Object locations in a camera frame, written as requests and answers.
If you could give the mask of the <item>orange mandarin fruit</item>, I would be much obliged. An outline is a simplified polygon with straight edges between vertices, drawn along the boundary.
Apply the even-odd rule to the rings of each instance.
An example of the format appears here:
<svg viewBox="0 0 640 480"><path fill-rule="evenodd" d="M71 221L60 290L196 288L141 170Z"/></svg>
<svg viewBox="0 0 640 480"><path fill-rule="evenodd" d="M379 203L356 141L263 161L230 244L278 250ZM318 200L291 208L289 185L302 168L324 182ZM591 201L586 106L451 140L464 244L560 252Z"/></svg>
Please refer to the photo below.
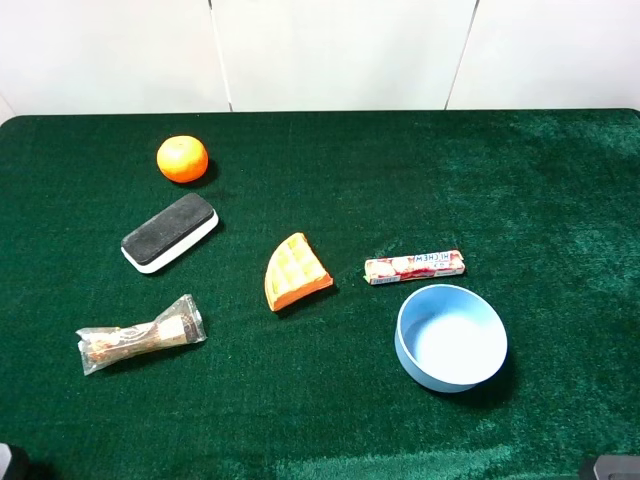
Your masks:
<svg viewBox="0 0 640 480"><path fill-rule="evenodd" d="M204 144L188 135L166 139L156 153L161 173L176 183L200 179L208 169L209 156Z"/></svg>

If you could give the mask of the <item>yellow orange waffle slice toy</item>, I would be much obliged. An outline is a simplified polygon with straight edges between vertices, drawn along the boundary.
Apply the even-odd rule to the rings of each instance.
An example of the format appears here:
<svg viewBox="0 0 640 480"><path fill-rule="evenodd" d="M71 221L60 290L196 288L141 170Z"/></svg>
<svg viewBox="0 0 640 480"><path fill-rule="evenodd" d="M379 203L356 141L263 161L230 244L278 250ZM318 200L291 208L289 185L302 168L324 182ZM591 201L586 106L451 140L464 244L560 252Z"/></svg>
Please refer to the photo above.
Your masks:
<svg viewBox="0 0 640 480"><path fill-rule="evenodd" d="M296 232L273 252L267 265L264 290L268 306L277 312L334 283L313 252L306 236Z"/></svg>

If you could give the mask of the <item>red Hi-Chew candy pack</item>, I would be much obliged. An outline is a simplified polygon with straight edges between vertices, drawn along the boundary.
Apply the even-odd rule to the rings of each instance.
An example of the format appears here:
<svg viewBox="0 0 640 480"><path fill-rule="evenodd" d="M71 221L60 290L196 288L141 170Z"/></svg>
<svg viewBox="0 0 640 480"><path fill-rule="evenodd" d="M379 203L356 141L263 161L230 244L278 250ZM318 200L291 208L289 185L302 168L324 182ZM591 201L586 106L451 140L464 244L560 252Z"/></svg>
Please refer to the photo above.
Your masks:
<svg viewBox="0 0 640 480"><path fill-rule="evenodd" d="M368 259L364 279L369 285L462 275L466 271L459 250Z"/></svg>

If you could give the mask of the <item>black and white board eraser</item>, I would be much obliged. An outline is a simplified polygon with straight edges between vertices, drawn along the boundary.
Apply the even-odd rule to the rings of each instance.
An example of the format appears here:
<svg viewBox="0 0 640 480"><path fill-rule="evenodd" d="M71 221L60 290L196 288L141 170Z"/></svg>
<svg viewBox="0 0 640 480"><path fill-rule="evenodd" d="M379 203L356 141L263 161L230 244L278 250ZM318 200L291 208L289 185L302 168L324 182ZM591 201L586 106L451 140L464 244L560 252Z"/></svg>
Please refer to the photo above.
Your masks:
<svg viewBox="0 0 640 480"><path fill-rule="evenodd" d="M213 206L189 193L126 235L121 252L137 271L152 274L195 246L218 223Z"/></svg>

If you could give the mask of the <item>light blue bowl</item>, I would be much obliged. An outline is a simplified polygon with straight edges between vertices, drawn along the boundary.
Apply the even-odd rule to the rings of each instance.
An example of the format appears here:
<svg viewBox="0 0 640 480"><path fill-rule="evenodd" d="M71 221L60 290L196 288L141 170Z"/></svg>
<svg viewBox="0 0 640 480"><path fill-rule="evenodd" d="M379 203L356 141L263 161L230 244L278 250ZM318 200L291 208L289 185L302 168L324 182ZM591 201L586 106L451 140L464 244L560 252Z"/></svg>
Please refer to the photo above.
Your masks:
<svg viewBox="0 0 640 480"><path fill-rule="evenodd" d="M434 284L414 291L400 307L394 334L396 356L418 384L459 393L491 379L508 353L504 324L476 293Z"/></svg>

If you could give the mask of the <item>clear wrapped snack package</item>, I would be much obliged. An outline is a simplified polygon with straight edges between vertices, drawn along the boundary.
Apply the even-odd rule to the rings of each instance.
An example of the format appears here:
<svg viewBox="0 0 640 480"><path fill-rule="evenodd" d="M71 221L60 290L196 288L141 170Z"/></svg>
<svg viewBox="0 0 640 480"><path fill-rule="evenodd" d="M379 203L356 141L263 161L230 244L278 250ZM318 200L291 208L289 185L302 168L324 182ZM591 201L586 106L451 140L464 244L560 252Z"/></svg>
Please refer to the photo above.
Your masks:
<svg viewBox="0 0 640 480"><path fill-rule="evenodd" d="M191 294L182 295L150 322L129 327L82 328L76 334L85 376L141 354L207 339Z"/></svg>

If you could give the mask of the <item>green velvet table cloth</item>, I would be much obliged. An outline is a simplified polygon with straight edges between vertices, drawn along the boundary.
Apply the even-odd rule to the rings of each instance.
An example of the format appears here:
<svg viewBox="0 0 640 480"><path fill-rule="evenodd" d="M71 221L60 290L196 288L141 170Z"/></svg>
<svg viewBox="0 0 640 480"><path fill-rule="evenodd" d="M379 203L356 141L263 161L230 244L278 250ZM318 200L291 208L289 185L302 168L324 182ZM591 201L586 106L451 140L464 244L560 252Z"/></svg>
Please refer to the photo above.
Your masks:
<svg viewBox="0 0 640 480"><path fill-rule="evenodd" d="M188 135L206 173L166 178ZM189 194L216 228L142 274L122 239ZM334 280L268 306L302 232ZM509 340L467 392L394 349L416 284L367 259L457 249ZM76 331L191 294L207 339L88 376ZM639 451L634 110L21 116L1 129L1 439L29 479L577 479Z"/></svg>

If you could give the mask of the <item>dark grey device bottom right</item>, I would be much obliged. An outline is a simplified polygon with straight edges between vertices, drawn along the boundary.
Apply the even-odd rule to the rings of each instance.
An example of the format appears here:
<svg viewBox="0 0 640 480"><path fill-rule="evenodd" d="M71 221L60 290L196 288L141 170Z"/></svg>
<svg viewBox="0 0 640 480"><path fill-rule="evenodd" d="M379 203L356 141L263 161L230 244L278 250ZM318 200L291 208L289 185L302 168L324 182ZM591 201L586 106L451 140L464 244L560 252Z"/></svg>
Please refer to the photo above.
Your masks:
<svg viewBox="0 0 640 480"><path fill-rule="evenodd" d="M584 461L578 472L580 480L639 480L639 455L600 455Z"/></svg>

